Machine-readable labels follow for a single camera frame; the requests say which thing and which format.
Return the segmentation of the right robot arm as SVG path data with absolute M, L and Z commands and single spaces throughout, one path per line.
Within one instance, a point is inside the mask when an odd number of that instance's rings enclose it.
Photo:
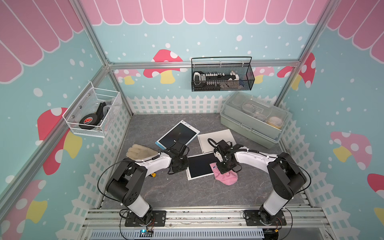
M 298 166 L 288 153 L 267 154 L 251 150 L 243 145 L 233 145 L 224 140 L 218 143 L 208 139 L 218 159 L 217 167 L 221 174 L 230 171 L 238 173 L 243 165 L 249 165 L 269 174 L 273 190 L 267 200 L 255 213 L 244 214 L 255 225 L 270 226 L 283 220 L 282 209 L 301 191 L 309 175 Z

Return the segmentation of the pink cleaning cloth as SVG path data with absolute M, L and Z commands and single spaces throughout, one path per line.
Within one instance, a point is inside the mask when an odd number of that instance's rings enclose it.
M 216 163 L 210 164 L 211 170 L 214 174 L 214 177 L 217 181 L 225 184 L 226 186 L 231 186 L 238 181 L 238 174 L 234 171 L 229 171 L 227 173 L 221 174 Z

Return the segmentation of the white drawing tablet front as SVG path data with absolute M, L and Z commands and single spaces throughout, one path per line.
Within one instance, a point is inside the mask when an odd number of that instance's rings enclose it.
M 208 139 L 212 139 L 216 143 L 220 142 L 221 140 L 224 140 L 228 144 L 236 144 L 236 141 L 229 129 L 207 134 L 200 134 L 198 135 L 198 141 L 203 154 L 211 153 L 214 151 L 214 147 L 209 144 Z

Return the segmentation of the white drawing tablet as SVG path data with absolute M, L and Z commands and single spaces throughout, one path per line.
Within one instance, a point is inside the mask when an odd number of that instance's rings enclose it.
M 189 181 L 213 175 L 210 164 L 219 163 L 214 153 L 206 153 L 188 157 L 189 167 L 187 168 L 187 178 Z
M 224 140 L 228 144 L 236 144 L 236 141 L 229 129 L 207 134 L 200 134 L 198 135 L 198 141 L 203 154 L 211 153 L 214 151 L 214 147 L 209 144 L 208 139 L 212 139 L 216 143 L 220 142 L 221 140 Z

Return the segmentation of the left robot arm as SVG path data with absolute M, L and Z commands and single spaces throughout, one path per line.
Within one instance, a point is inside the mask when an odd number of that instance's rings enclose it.
M 125 158 L 117 162 L 117 167 L 107 181 L 105 190 L 115 201 L 122 203 L 139 218 L 149 218 L 152 207 L 141 196 L 146 177 L 157 171 L 168 169 L 168 174 L 186 170 L 189 166 L 190 148 L 178 141 L 171 146 L 150 154 L 143 159 Z

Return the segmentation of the blue framed drawing tablet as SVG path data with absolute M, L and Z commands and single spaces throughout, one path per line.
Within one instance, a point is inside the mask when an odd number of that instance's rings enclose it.
M 165 135 L 158 139 L 155 144 L 162 150 L 169 148 L 175 142 L 188 145 L 199 133 L 200 131 L 195 127 L 185 121 L 180 121 Z

